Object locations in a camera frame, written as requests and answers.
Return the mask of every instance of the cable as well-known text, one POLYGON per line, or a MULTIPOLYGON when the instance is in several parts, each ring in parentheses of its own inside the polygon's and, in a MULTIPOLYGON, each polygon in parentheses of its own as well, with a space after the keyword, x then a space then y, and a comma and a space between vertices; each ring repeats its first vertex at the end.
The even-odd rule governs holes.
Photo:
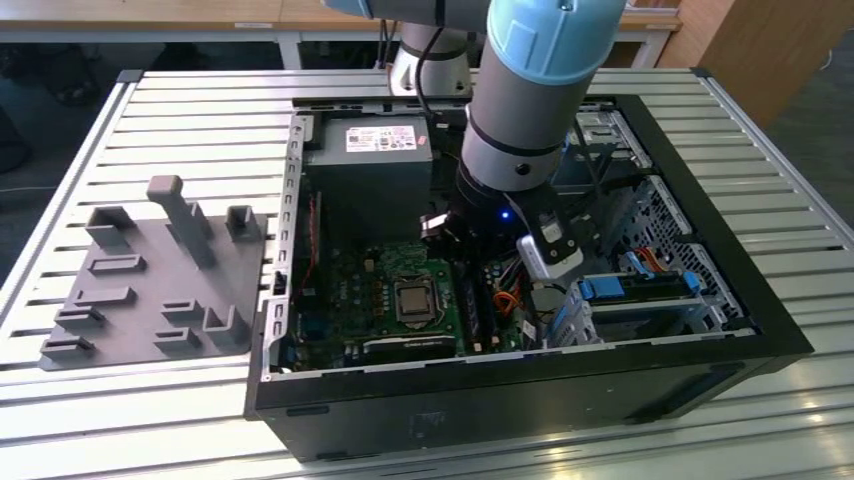
MULTIPOLYGON (((854 30, 854 27, 849 28, 846 30, 846 33, 850 32, 852 30, 854 30)), ((830 50, 828 50, 828 61, 825 62, 825 65, 821 66, 818 71, 824 72, 825 70, 828 70, 830 68, 830 65, 833 65, 833 48, 830 50)))
POLYGON ((517 259, 510 262, 510 265, 508 265, 508 268, 505 269, 505 272, 502 273, 502 276, 498 277, 498 280, 496 280, 496 288, 498 290, 501 290, 502 285, 505 284, 505 280, 508 280, 508 278, 513 278, 513 276, 509 276, 510 271, 514 270, 522 263, 522 259, 520 257, 517 257, 517 259))
POLYGON ((653 272, 662 273, 668 271, 668 268, 662 266, 658 258, 656 258, 656 252, 653 252, 650 247, 636 248, 636 253, 644 257, 646 263, 649 263, 650 268, 653 269, 653 272))
POLYGON ((544 286, 544 288, 552 288, 553 290, 558 290, 562 294, 566 295, 566 288, 564 288, 557 283, 550 283, 549 285, 544 286))
POLYGON ((391 24, 391 33, 387 34, 386 37, 386 55, 383 56, 383 68, 386 68, 386 66, 389 65, 389 57, 391 57, 391 45, 395 41, 395 35, 398 34, 398 24, 401 22, 395 21, 395 23, 391 24))
POLYGON ((31 190, 57 190, 59 188, 59 185, 55 185, 53 187, 21 187, 21 188, 7 188, 5 190, 0 190, 0 193, 13 193, 13 192, 27 192, 31 190))
POLYGON ((520 280, 520 300, 521 310, 525 317, 522 322, 522 348, 525 350, 534 350, 540 348, 544 342, 544 323, 542 317, 537 313, 537 305, 534 303, 534 297, 532 296, 532 279, 526 273, 521 274, 520 280))
POLYGON ((386 68, 383 58, 386 58, 386 41, 389 40, 389 23, 386 20, 379 21, 379 41, 377 42, 377 68, 386 68))
POLYGON ((508 292, 498 292, 496 296, 493 296, 493 301, 505 316, 510 315, 517 307, 522 307, 520 299, 508 292), (509 304, 502 305, 500 300, 508 300, 509 304))
POLYGON ((433 119, 434 113, 430 109, 430 105, 427 105, 427 98, 425 98, 425 87, 422 85, 422 73, 425 72, 425 62, 427 61, 427 56, 430 55, 430 51, 433 47, 437 45, 440 41, 440 37, 442 36, 442 32, 445 31, 445 27, 437 28, 437 33, 433 34, 433 38, 427 43, 427 48, 422 52, 421 57, 418 58, 418 65, 415 66, 415 95, 418 96, 418 103, 422 104, 422 110, 425 111, 425 116, 427 119, 433 119))
POLYGON ((558 311, 557 308, 553 308, 552 310, 538 310, 537 311, 537 320, 540 321, 540 323, 542 323, 544 325, 549 325, 552 323, 552 321, 554 320, 554 314, 558 311), (552 315, 553 318, 549 319, 549 321, 546 321, 546 317, 552 315))

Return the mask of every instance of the floor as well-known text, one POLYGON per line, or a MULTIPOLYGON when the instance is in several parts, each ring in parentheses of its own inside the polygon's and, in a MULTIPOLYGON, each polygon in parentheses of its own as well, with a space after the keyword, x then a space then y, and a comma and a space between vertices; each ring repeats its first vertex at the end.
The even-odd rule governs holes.
MULTIPOLYGON (((201 47, 209 69, 277 67, 270 45, 219 44, 201 47)), ((181 61, 165 58, 162 45, 110 45, 87 54, 105 86, 103 98, 122 69, 181 69, 181 61)), ((854 224, 854 32, 834 51, 833 64, 816 74, 789 109, 768 130, 772 140, 825 195, 846 221, 854 224)), ((62 181, 78 147, 98 116, 101 103, 65 107, 41 85, 0 80, 0 107, 35 149, 33 159, 0 174, 0 283, 13 268, 42 212, 62 181), (49 187, 15 190, 25 187, 49 187)))

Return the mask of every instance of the green circuit board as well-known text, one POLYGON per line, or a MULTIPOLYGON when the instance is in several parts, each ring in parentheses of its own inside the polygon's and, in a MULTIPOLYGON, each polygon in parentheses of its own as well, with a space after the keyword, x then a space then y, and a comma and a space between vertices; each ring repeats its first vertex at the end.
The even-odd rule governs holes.
POLYGON ((327 308, 307 313, 301 323, 301 357, 310 368, 346 366, 350 349, 393 337, 453 336, 457 354, 465 354, 452 269, 444 260, 427 258, 421 243, 334 251, 323 270, 327 308), (429 292, 429 320, 401 321, 399 294, 407 286, 429 292))
POLYGON ((462 349, 452 270, 448 262, 427 258, 427 251, 421 244, 387 244, 359 254, 341 252, 333 262, 331 317, 339 336, 361 339, 389 335, 446 334, 458 337, 462 349), (421 328, 398 321, 395 285, 403 280, 415 279, 433 282, 437 309, 436 319, 421 328))

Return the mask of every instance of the black cable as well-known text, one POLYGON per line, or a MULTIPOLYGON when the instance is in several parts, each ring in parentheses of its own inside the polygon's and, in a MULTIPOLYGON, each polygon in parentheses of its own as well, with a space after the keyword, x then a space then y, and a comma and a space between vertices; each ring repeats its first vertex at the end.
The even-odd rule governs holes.
POLYGON ((556 312, 557 312, 557 309, 537 311, 537 321, 540 322, 538 328, 541 328, 541 326, 546 327, 552 324, 552 321, 556 319, 554 317, 556 312))
POLYGON ((398 24, 401 22, 395 21, 391 24, 391 34, 389 34, 386 38, 386 56, 383 57, 383 68, 389 65, 389 57, 391 57, 391 45, 395 41, 395 35, 398 34, 398 24))
POLYGON ((544 288, 552 288, 553 290, 558 290, 562 294, 566 295, 566 288, 564 288, 557 283, 550 283, 549 285, 544 286, 544 288))
POLYGON ((597 167, 593 163, 593 158, 590 157, 590 150, 588 149, 588 141, 585 140, 585 132, 582 131, 582 125, 578 123, 578 119, 573 122, 573 129, 576 130, 576 136, 578 137, 578 149, 581 150, 582 157, 585 157, 585 165, 588 165, 588 171, 590 172, 590 177, 593 179, 593 186, 597 191, 597 195, 602 198, 602 180, 600 178, 600 172, 597 172, 597 167))
POLYGON ((379 41, 377 42, 377 66, 386 68, 383 65, 383 58, 386 58, 385 50, 386 42, 389 40, 389 24, 386 20, 379 21, 379 41))
POLYGON ((497 287, 500 288, 500 290, 508 290, 510 287, 513 287, 513 284, 516 283, 516 280, 517 280, 517 275, 520 275, 520 272, 522 271, 521 269, 522 269, 522 259, 517 258, 513 261, 513 263, 508 266, 508 270, 502 274, 501 278, 498 278, 497 280, 498 282, 497 287))
POLYGON ((522 333, 522 349, 524 350, 537 350, 544 343, 544 328, 542 322, 540 321, 540 317, 537 315, 537 310, 534 308, 534 297, 532 297, 532 281, 528 276, 524 274, 521 278, 521 300, 522 305, 522 314, 525 315, 525 321, 532 324, 536 329, 534 338, 529 337, 528 334, 522 333))
POLYGON ((440 41, 440 36, 445 31, 445 27, 437 28, 437 33, 433 34, 433 38, 427 43, 427 48, 422 52, 422 56, 418 58, 418 65, 415 66, 415 95, 418 96, 418 103, 422 105, 422 110, 425 111, 425 116, 427 119, 433 119, 433 110, 430 109, 430 105, 427 105, 427 99, 425 98, 425 87, 422 85, 422 73, 425 70, 425 62, 427 61, 427 56, 430 55, 430 51, 433 47, 437 45, 440 41))

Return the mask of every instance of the sticker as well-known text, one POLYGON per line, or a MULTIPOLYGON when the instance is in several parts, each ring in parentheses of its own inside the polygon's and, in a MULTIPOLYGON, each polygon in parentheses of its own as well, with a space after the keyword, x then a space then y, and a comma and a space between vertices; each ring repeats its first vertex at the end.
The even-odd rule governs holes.
POLYGON ((273 23, 242 22, 235 23, 235 28, 273 28, 273 23))
POLYGON ((418 150, 415 127, 357 127, 347 130, 347 153, 418 150))
POLYGON ((558 225, 557 221, 542 227, 541 230, 544 232, 544 238, 549 243, 556 243, 558 240, 561 240, 564 232, 561 231, 561 225, 558 225))
POLYGON ((532 322, 528 320, 522 324, 522 333, 534 341, 537 341, 537 328, 532 325, 532 322))

